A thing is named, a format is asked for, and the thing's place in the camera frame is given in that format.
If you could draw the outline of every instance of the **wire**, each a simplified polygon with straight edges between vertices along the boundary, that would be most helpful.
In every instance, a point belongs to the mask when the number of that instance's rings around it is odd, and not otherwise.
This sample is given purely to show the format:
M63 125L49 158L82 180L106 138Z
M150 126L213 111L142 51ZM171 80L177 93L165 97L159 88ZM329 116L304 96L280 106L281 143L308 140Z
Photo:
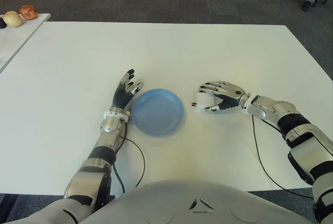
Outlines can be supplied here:
M123 144L125 142L126 136L127 136L127 122L125 122L125 134L124 134L124 137L122 137L123 141L121 142L119 148L117 149L116 154L118 153L118 151L120 150L120 148L123 146ZM117 179L119 181L119 184L121 186L121 190L123 191L123 194L124 194L125 193L125 186L124 186L124 183L123 183L123 181L121 180L121 178L120 178L120 176L118 174L118 171L116 169L116 164L115 163L113 164L113 171L114 171L114 173L115 173L115 175L116 175L116 177L117 177Z
M281 133L281 131L278 128L276 128L273 124L270 124L269 122L266 122L265 120L262 120L262 119L261 119L261 121L263 121L265 124L268 124L270 127L276 129L279 133Z
M127 122L125 122L125 134L124 134L124 137L121 137L123 139L123 141L119 145L119 148L117 149L116 154L118 153L118 151L120 150L120 148L124 145L126 137L127 137Z
M125 193L125 187L124 187L123 181L120 179L120 176L118 174L118 171L116 169L116 165L115 164L113 164L113 171L114 171L114 173L115 173L115 175L116 175L116 177L117 177L117 179L118 179L118 181L120 183L121 190L123 191L123 194L124 194Z
M289 193L291 193L291 194L295 194L295 195L298 195L298 196L301 196L301 197L305 197L305 198L313 199L313 198L310 197L310 196L303 195L303 194L297 194L297 193L292 192L292 191L290 191L290 190L288 190L288 189L285 189L284 187L282 187L281 185L279 185L276 181L274 181L274 180L270 177L270 175L267 173L267 171L266 171L266 169L265 169L265 167L264 167L264 165L262 164L261 159L260 159L259 150L258 150L258 144L257 144L257 138L256 138L256 136L255 136L255 127L254 127L254 118L253 118L253 115L252 115L252 125L253 125L253 136L254 136L254 141L255 141L255 147L256 147L256 149L257 149L257 154L258 154L259 162L260 162L260 165L261 165L262 169L264 170L265 174L269 177L269 179L270 179L273 183L275 183L277 186L279 186L280 188L282 188L283 190L286 190L287 192L289 192Z
M142 171L142 174L141 174L141 177L140 177L139 181L135 185L135 188L136 188L140 184L140 182L142 181L142 179L144 177L144 174L145 174L145 171L146 171L146 159L145 159L145 156L144 156L142 150L140 149L140 147L134 141L132 141L131 139L128 139L128 138L124 138L124 139L127 140L127 141L129 141L129 142L131 142L132 144L134 144L138 148L138 150L141 153L142 159L144 161L144 168L143 168L143 171Z
M134 141L132 141L131 139L128 139L128 138L127 138L127 122L125 122L125 133L124 133L124 137L120 136L120 138L122 138L123 141L122 141L122 143L120 144L119 148L117 149L116 154L118 153L118 151L120 150L120 148L124 145L125 140L127 140L127 141L131 142L132 144L134 144L134 145L138 148L138 150L139 150L140 153L141 153L141 156L142 156L143 162L144 162L144 168L143 168L142 174L141 174L141 176L140 176L139 181L138 181L137 184L135 185L135 188L136 188L137 186L139 186L139 184L141 183L141 181L142 181L142 179L143 179L143 177L144 177L144 174L145 174L145 171L146 171L146 159L145 159L145 156L144 156L144 154L143 154L141 148L140 148L140 147L139 147ZM121 185L121 189L122 189L123 193L125 193L125 187L124 187L124 184L123 184L123 182L122 182L122 180L121 180L121 178L120 178L120 176L119 176L119 174L118 174L118 171L117 171L117 169L116 169L116 165L115 165L115 164L113 164L113 170L114 170L114 173L115 173L115 175L116 175L116 177L117 177L117 179L118 179L118 181L119 181L119 183L120 183L120 185Z

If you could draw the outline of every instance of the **blue plate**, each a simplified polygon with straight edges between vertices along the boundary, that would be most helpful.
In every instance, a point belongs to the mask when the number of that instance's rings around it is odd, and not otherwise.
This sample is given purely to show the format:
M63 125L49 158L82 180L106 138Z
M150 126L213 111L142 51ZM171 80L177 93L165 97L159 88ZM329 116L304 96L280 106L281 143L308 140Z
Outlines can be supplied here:
M184 107L176 94L154 89L146 91L134 102L131 118L141 131L164 136L177 129L183 115Z

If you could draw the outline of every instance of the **tabletop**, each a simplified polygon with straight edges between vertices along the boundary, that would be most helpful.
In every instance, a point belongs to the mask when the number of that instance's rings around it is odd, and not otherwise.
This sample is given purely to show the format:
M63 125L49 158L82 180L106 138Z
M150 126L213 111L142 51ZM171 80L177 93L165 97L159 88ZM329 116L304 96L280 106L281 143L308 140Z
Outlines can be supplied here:
M292 102L333 136L332 80L285 26L45 22L0 74L0 191L63 194L130 68L145 84L139 94L170 90L185 110L181 128L168 137L151 137L129 122L127 136L147 161L142 184L203 179L246 191L279 189L260 167L251 116L240 108L207 113L191 107L208 81ZM286 188L309 187L289 164L280 133L259 120L255 125L272 178ZM117 157L131 190L143 169L140 153L126 142ZM111 194L120 192L114 179Z
M48 20L50 14L38 14L34 20L22 18L23 24L17 28L7 26L0 29L0 73L30 38L30 36Z

